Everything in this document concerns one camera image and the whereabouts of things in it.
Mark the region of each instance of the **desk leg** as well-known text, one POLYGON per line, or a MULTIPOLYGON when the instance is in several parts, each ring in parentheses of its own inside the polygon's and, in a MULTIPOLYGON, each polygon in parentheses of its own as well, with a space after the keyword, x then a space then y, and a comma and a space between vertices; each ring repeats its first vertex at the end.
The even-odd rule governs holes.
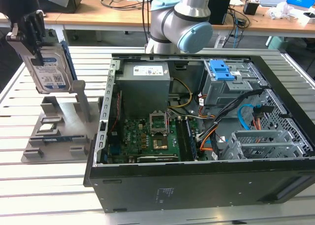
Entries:
POLYGON ((102 41, 102 32, 101 31, 95 31, 95 33, 96 33, 97 42, 101 42, 102 41))
POLYGON ((219 36, 217 37, 215 48, 221 49, 223 48, 223 45, 225 43, 226 37, 228 36, 228 33, 226 32, 219 32, 219 36))
POLYGON ((266 42, 266 46, 267 46, 267 47, 269 46, 269 44, 270 44, 270 42, 271 42, 271 40, 272 40, 272 37, 273 37, 273 36, 270 36, 270 37, 268 38, 268 40, 267 40, 267 42, 266 42))
POLYGON ((46 28, 56 31, 59 42, 65 40, 67 43, 69 43, 63 25, 46 25, 46 28))

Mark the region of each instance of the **metal work table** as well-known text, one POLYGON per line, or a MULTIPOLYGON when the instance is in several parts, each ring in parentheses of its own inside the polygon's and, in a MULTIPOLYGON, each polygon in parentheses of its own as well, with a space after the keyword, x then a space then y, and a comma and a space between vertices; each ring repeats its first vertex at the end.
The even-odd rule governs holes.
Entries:
MULTIPOLYGON (((71 47, 78 78, 87 82, 89 101, 96 101, 104 94, 111 53, 143 51, 142 48, 71 47)), ((288 55, 246 49, 205 49, 201 53, 261 55, 315 121, 315 83, 288 55)), ((74 94, 55 96, 58 102, 75 101, 74 94)), ((0 94, 0 224, 205 225, 231 224, 234 220, 273 225, 315 223, 315 186, 284 204, 104 214, 93 189, 82 185, 85 163, 20 162, 43 97, 35 90, 24 65, 0 94)))

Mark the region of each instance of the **cable on desk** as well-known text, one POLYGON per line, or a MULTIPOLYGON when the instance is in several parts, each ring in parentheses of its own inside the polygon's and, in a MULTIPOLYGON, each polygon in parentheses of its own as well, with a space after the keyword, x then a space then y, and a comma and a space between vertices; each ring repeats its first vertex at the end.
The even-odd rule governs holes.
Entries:
POLYGON ((228 38, 226 39, 226 41, 225 41, 223 47, 226 45, 226 43, 232 43, 232 44, 234 44, 234 45, 233 45, 233 48, 238 48, 238 46, 239 46, 241 40, 244 38, 243 33, 244 33, 245 29, 250 26, 251 21, 249 20, 249 18, 248 18, 246 15, 244 15, 243 13, 241 13, 241 12, 239 12, 239 11, 236 11, 235 9, 233 9, 233 8, 231 8, 231 7, 229 7, 229 10, 228 10, 227 14, 231 15, 232 18, 233 18, 233 29, 232 29, 231 32, 229 33, 228 38), (236 13, 239 13, 239 14, 241 14, 243 17, 246 18, 246 20, 247 20, 248 22, 246 23, 245 26, 242 26, 242 25, 240 25, 240 24, 238 23, 238 17, 236 16, 236 13), (230 39, 230 37, 232 36, 232 33, 234 32, 235 27, 236 27, 236 31, 235 31, 235 35, 234 35, 234 39, 235 39, 235 40, 234 40, 233 42, 230 42, 229 39, 230 39), (240 35, 240 36, 237 34, 239 28, 241 29, 241 35, 240 35))
POLYGON ((133 4, 129 4, 129 5, 125 5, 125 6, 112 6, 111 4, 113 2, 121 2, 124 0, 120 0, 120 1, 114 1, 111 0, 111 2, 109 4, 106 4, 104 1, 105 0, 99 0, 100 3, 108 8, 114 9, 114 10, 118 10, 118 11, 133 11, 133 10, 139 10, 141 7, 138 7, 137 5, 141 4, 142 2, 138 2, 138 3, 133 3, 133 4))

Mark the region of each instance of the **wooden desk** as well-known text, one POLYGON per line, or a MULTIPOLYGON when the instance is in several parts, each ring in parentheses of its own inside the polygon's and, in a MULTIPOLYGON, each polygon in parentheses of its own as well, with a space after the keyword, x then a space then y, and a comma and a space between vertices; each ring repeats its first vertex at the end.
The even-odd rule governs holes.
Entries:
MULTIPOLYGON (((44 17, 45 24, 56 24, 57 23, 57 18, 61 15, 61 13, 54 13, 50 12, 46 14, 46 17, 44 17)), ((5 15, 0 13, 0 24, 7 24, 8 25, 9 20, 6 18, 5 15)))
MULTIPOLYGON (((133 3, 136 2, 125 0, 114 3, 112 6, 125 6, 133 3)), ((146 24, 147 21, 147 11, 145 10, 146 24)), ((103 6, 99 0, 82 0, 75 14, 61 14, 57 19, 57 24, 66 25, 66 27, 71 27, 70 25, 107 26, 106 28, 102 28, 102 30, 130 31, 131 29, 131 31, 143 31, 141 9, 135 11, 118 11, 103 6)), ((229 30, 232 27, 232 20, 223 26, 214 25, 215 30, 229 30)))
MULTIPOLYGON (((233 7, 235 10, 243 13, 243 6, 233 7)), ((246 35, 267 35, 273 33, 273 36, 281 34, 280 36, 291 37, 315 37, 315 24, 307 24, 302 26, 297 19, 291 17, 290 19, 276 19, 272 20, 266 12, 269 8, 259 6, 254 16, 246 15, 250 21, 250 26, 245 30, 246 35)))
MULTIPOLYGON (((113 6, 124 6, 135 3, 122 1, 113 6)), ((243 7, 235 6, 235 10, 243 13, 243 7)), ((248 15, 251 25, 245 30, 245 35, 286 36, 286 37, 313 37, 315 38, 315 25, 300 25, 297 19, 272 20, 265 15, 268 8, 258 7, 254 16, 248 15)), ((57 33, 63 38, 63 30, 96 30, 96 31, 143 31, 142 11, 118 11, 103 6, 99 0, 82 0, 75 14, 61 14, 55 26, 57 33)), ((225 39, 233 28, 233 20, 227 15, 224 25, 213 25, 215 33, 219 34, 216 46, 220 39, 225 39)))

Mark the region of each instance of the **blue cable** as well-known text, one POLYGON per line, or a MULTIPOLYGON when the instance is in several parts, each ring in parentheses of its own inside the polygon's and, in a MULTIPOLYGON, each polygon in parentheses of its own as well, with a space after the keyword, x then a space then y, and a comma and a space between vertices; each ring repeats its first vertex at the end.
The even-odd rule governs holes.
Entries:
POLYGON ((238 22, 237 20, 236 21, 236 31, 235 31, 235 34, 234 34, 234 44, 233 44, 233 48, 235 48, 235 44, 236 44, 236 39, 237 39, 237 31, 238 31, 238 22))
POLYGON ((240 120, 240 123, 242 124, 242 126, 246 129, 246 130, 249 130, 250 128, 246 125, 243 117, 242 117, 242 108, 244 108, 245 106, 247 107, 251 107, 251 108, 254 108, 254 106, 252 104, 244 104, 242 105, 238 111, 237 111, 237 117, 238 119, 240 120))

